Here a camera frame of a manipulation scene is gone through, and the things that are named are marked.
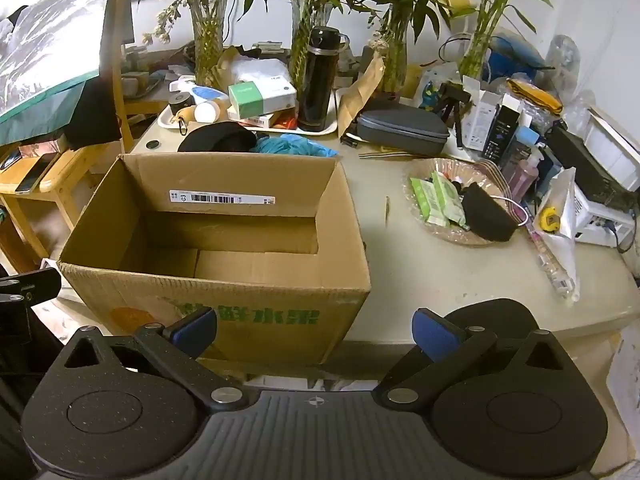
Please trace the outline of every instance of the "open cardboard box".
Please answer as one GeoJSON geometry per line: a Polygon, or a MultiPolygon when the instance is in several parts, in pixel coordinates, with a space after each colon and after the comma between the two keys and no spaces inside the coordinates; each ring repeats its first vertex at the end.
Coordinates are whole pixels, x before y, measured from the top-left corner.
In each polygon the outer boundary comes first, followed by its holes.
{"type": "Polygon", "coordinates": [[[323,362],[370,291],[344,170],[311,156],[120,156],[58,265],[113,333],[211,306],[232,361],[323,362]]]}

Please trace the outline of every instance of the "soap dispenser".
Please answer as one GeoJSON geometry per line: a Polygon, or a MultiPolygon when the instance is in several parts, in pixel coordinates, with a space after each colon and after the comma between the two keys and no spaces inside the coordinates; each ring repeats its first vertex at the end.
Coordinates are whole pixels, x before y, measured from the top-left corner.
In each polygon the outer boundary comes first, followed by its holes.
{"type": "Polygon", "coordinates": [[[533,181],[538,178],[538,164],[543,158],[542,152],[534,146],[529,158],[521,160],[513,171],[508,184],[516,202],[522,200],[533,181]]]}

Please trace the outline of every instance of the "white sticker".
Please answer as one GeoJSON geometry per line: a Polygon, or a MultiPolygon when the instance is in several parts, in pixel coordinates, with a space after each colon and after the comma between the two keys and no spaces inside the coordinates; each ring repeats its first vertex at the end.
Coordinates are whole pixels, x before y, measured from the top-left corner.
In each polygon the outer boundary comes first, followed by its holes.
{"type": "Polygon", "coordinates": [[[275,204],[276,197],[262,195],[238,195],[233,193],[210,193],[207,191],[169,190],[171,202],[193,202],[213,204],[275,204]]]}

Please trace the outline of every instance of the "gray ribbed panel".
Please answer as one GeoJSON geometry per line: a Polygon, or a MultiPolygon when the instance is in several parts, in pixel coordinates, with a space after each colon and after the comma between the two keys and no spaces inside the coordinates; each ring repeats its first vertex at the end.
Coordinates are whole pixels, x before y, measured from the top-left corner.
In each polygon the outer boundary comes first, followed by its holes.
{"type": "Polygon", "coordinates": [[[138,480],[493,478],[448,455],[419,416],[386,410],[369,392],[264,391],[253,406],[212,417],[184,455],[138,480]],[[324,402],[313,406],[314,397],[324,402]]]}

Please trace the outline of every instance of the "black cap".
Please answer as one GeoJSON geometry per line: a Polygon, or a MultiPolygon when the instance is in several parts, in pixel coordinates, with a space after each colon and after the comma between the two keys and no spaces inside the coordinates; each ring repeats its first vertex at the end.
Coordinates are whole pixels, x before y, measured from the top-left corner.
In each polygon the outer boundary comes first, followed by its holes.
{"type": "Polygon", "coordinates": [[[309,46],[323,50],[337,50],[340,47],[340,31],[333,27],[314,27],[309,37],[309,46]]]}

